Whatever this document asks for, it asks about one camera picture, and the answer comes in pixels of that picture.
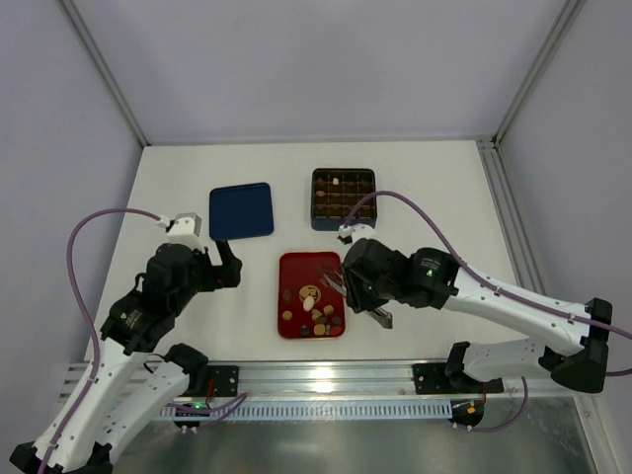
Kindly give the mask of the metal tongs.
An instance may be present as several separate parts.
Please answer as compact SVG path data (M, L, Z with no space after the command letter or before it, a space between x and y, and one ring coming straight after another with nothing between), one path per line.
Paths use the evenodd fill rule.
M320 269L320 279L329 288L337 291L345 300L346 305L354 314L364 314L381 326L382 329L393 329L393 315L383 307L372 309L362 309L353 302L351 294L347 290L344 275L341 271L335 271L330 266L323 266Z

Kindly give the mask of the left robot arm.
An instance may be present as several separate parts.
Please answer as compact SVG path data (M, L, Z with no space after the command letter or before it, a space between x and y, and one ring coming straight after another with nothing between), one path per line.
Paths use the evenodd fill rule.
M149 379L124 401L119 394L199 293L234 288L241 261L216 244L221 263L205 249L161 245L142 282L112 307L79 385L49 428L19 444L10 461L24 473L110 473L131 441L176 397L206 389L208 358L186 344L172 346Z

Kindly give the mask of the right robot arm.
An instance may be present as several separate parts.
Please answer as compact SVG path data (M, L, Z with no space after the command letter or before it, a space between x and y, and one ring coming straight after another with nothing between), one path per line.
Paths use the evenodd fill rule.
M481 275L450 254L422 248L405 256L374 239L352 244L342 263L346 299L356 312L389 301L473 315L522 335L504 343L453 344L445 363L449 384L474 393L505 377L550 377L578 392L602 391L612 306L594 298L568 303Z

